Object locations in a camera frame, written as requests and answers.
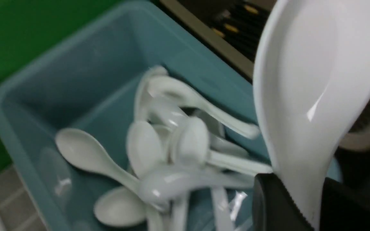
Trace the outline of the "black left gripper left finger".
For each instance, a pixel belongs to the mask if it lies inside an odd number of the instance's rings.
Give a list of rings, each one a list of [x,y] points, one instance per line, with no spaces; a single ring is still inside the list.
[[[254,177],[252,219],[255,231],[314,231],[274,173]]]

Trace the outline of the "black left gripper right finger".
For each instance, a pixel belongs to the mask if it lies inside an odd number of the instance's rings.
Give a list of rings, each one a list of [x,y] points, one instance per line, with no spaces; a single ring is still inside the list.
[[[323,184],[321,231],[370,231],[370,199],[331,178]]]

